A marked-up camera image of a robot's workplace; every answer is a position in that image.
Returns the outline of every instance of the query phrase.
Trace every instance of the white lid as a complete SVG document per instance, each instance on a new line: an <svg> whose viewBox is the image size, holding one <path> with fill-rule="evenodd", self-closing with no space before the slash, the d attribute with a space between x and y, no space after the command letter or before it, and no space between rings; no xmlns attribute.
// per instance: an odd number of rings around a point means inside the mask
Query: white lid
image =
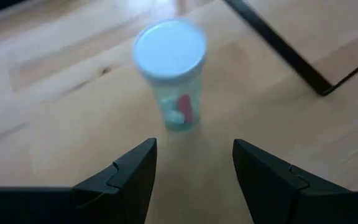
<svg viewBox="0 0 358 224"><path fill-rule="evenodd" d="M201 72L206 49L201 29L184 19L170 19L139 34L134 60L152 83L175 84Z"/></svg>

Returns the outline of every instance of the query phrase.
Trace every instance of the plastic container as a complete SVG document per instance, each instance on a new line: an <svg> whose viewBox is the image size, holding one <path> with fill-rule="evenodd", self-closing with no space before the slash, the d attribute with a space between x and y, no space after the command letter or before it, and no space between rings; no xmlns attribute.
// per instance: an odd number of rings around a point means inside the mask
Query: plastic container
<svg viewBox="0 0 358 224"><path fill-rule="evenodd" d="M184 19L170 19L141 32L134 61L154 90L169 129L182 131L200 120L201 71L207 51L203 31Z"/></svg>

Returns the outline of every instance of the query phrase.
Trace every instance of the wooden floor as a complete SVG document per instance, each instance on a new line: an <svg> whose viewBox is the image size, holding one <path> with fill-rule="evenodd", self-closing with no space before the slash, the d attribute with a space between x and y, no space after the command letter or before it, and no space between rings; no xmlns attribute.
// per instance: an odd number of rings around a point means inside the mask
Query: wooden floor
<svg viewBox="0 0 358 224"><path fill-rule="evenodd" d="M358 1L249 2L331 81L358 65ZM184 133L165 129L131 60L145 26L176 16L209 38L201 124ZM318 97L220 0L48 0L0 12L0 185L72 186L148 137L158 164L147 223L252 223L235 138L358 190L358 75Z"/></svg>

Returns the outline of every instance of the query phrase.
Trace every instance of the red object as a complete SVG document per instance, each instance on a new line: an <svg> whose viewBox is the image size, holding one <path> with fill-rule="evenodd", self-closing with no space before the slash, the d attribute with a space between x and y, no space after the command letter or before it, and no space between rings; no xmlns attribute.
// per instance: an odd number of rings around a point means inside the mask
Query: red object
<svg viewBox="0 0 358 224"><path fill-rule="evenodd" d="M179 97L177 110L185 115L185 123L192 123L194 120L193 108L191 107L190 96L184 94Z"/></svg>

